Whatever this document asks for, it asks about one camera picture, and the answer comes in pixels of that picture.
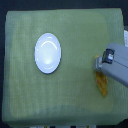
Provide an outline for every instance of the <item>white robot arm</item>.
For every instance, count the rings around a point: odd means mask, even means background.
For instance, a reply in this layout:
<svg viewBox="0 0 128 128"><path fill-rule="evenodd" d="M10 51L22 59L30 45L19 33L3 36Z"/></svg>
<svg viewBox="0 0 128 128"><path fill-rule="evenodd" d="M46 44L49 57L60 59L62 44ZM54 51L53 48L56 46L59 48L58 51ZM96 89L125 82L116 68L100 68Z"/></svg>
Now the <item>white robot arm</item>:
<svg viewBox="0 0 128 128"><path fill-rule="evenodd" d="M121 44L108 44L103 57L95 59L93 69L128 87L128 48Z"/></svg>

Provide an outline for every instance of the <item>fabric texture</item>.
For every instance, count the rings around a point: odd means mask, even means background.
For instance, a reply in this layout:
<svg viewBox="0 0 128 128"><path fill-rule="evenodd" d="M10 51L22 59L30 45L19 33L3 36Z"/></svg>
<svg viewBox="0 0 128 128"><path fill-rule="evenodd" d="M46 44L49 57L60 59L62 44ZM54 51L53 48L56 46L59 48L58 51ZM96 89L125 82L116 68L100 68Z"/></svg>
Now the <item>fabric texture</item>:
<svg viewBox="0 0 128 128"><path fill-rule="evenodd" d="M10 126L111 125L128 118L128 88L108 78L104 98L92 62L110 42L124 44L120 9L9 11L6 17L2 118ZM34 61L44 33L61 46L59 67L43 74Z"/></svg>

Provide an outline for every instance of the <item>orange object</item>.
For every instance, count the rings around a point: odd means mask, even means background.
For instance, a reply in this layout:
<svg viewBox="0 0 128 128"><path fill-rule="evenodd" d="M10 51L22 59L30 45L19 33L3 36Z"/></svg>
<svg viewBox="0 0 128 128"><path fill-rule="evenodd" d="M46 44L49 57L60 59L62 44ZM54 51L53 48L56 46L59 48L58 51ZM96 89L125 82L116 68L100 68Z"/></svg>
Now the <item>orange object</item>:
<svg viewBox="0 0 128 128"><path fill-rule="evenodd" d="M102 72L95 72L96 75L96 83L97 86L100 90L100 92L102 93L103 97L105 97L107 95L107 76L104 75Z"/></svg>

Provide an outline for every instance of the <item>green tablecloth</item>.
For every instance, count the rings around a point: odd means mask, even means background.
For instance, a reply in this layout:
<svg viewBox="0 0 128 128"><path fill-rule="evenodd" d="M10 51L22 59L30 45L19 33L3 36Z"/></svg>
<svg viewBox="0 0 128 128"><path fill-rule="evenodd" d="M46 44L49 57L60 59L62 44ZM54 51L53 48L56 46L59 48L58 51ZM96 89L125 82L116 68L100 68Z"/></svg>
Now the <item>green tablecloth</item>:
<svg viewBox="0 0 128 128"><path fill-rule="evenodd" d="M10 126L117 124L128 117L128 88L108 79L103 98L92 62L110 42L124 44L120 9L10 11L6 17L3 121ZM61 45L57 70L34 61L44 33Z"/></svg>

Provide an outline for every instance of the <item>dark background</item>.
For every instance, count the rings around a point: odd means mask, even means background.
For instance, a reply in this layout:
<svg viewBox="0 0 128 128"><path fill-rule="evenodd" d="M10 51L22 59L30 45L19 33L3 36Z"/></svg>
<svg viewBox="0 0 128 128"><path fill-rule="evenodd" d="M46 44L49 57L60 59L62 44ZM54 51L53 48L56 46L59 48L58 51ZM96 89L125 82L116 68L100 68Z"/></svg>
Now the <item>dark background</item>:
<svg viewBox="0 0 128 128"><path fill-rule="evenodd" d="M4 46L6 13L11 10L53 10L53 9L90 9L121 8L124 26L128 26L128 0L0 0L0 128L8 128L2 123L2 93L4 75ZM128 120L117 126L99 128L128 128Z"/></svg>

